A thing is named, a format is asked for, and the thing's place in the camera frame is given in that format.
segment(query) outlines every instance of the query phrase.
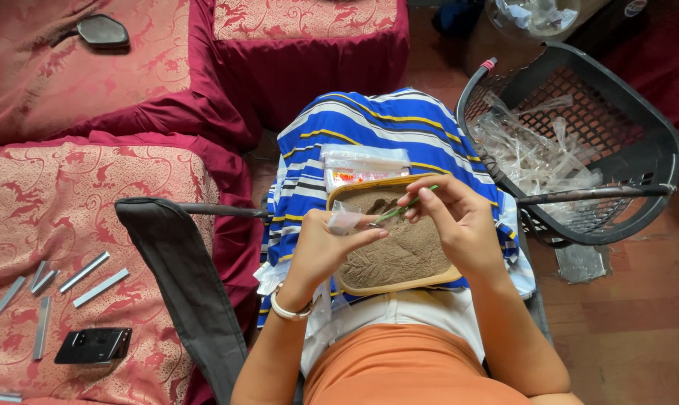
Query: woman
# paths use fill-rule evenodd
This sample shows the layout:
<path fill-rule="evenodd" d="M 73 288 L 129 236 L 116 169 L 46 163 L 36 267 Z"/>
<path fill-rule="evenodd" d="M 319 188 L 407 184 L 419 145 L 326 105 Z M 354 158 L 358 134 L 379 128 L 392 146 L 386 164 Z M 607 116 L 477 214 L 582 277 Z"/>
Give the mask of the woman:
<path fill-rule="evenodd" d="M 439 187 L 432 192 L 427 189 L 431 185 Z M 406 217 L 412 223 L 422 216 L 432 218 L 443 252 L 472 288 L 471 293 L 446 293 L 470 297 L 473 310 L 469 307 L 457 317 L 455 308 L 438 302 L 459 301 L 435 299 L 422 290 L 398 296 L 397 314 L 402 312 L 399 308 L 414 308 L 426 316 L 416 316 L 415 321 L 398 321 L 399 315 L 382 317 L 338 339 L 314 361 L 306 377 L 304 403 L 581 404 L 569 391 L 567 369 L 509 279 L 489 201 L 449 175 L 424 177 L 407 186 L 398 205 L 405 206 L 417 195 L 418 206 Z M 274 311 L 239 374 L 233 404 L 292 402 L 306 318 L 289 315 L 306 313 L 313 291 L 349 252 L 389 235 L 383 229 L 334 235 L 326 225 L 330 216 L 311 210 L 304 217 L 290 271 L 276 290 Z M 373 218 L 365 217 L 363 223 Z M 376 307 L 382 297 L 371 300 Z M 353 312 L 362 309 L 355 307 Z M 479 334 L 471 329 L 479 329 Z M 475 335 L 481 336 L 481 343 L 470 345 L 463 338 Z M 486 356 L 492 379 L 479 364 L 478 352 Z"/>

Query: ground powder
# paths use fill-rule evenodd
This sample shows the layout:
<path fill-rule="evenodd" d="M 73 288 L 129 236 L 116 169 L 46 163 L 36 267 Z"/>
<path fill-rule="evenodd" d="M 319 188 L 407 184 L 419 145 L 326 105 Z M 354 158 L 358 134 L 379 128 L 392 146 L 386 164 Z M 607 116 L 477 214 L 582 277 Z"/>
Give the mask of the ground powder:
<path fill-rule="evenodd" d="M 353 190 L 340 197 L 343 203 L 361 208 L 362 213 L 375 215 L 396 207 L 405 193 L 404 186 L 388 186 Z M 379 287 L 432 277 L 450 268 L 430 217 L 413 225 L 398 216 L 388 231 L 388 237 L 347 256 L 347 262 L 339 268 L 345 285 L 357 289 Z"/>

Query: black mesh basket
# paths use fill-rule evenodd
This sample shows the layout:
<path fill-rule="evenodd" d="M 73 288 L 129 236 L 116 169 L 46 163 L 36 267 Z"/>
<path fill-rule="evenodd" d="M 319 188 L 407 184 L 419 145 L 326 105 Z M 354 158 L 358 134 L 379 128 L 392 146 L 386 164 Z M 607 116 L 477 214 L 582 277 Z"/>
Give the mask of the black mesh basket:
<path fill-rule="evenodd" d="M 491 75 L 492 63 L 486 62 L 470 79 L 455 108 L 455 117 L 473 143 L 497 185 L 518 199 L 525 231 L 551 247 L 568 244 L 604 245 L 627 238 L 658 217 L 667 205 L 679 179 L 679 136 L 662 114 L 584 52 L 560 42 L 547 42 L 545 52 L 528 67 L 509 76 Z M 524 126 L 537 134 L 555 138 L 552 118 L 566 119 L 567 132 L 577 134 L 589 144 L 585 156 L 578 156 L 590 170 L 600 168 L 604 185 L 579 190 L 564 201 L 587 200 L 608 192 L 609 198 L 583 205 L 577 217 L 562 225 L 549 216 L 537 202 L 530 200 L 499 171 L 497 162 L 470 137 L 467 125 L 491 107 L 483 101 L 494 92 L 511 110 L 529 110 L 555 97 L 572 95 L 574 104 L 560 109 L 532 112 L 520 116 Z M 544 238 L 562 238 L 548 243 Z"/>

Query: white cloth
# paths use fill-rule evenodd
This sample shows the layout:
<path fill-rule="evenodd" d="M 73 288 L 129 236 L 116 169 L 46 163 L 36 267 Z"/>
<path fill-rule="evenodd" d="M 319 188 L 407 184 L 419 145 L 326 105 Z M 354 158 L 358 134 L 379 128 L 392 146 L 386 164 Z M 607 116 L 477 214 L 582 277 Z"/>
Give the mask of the white cloth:
<path fill-rule="evenodd" d="M 464 338 L 484 359 L 482 338 L 470 290 L 402 290 L 368 298 L 333 311 L 332 320 L 304 341 L 300 370 L 309 370 L 330 345 L 362 327 L 374 324 L 430 325 Z"/>

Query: black mirror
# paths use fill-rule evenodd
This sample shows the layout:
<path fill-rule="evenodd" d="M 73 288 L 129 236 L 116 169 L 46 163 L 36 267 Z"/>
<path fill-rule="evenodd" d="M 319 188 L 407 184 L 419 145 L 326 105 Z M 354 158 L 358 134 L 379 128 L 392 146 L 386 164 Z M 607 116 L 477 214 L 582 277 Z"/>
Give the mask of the black mirror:
<path fill-rule="evenodd" d="M 79 34 L 91 48 L 121 48 L 129 45 L 127 29 L 119 21 L 104 14 L 90 15 L 65 32 L 49 46 L 54 48 L 65 38 Z"/>

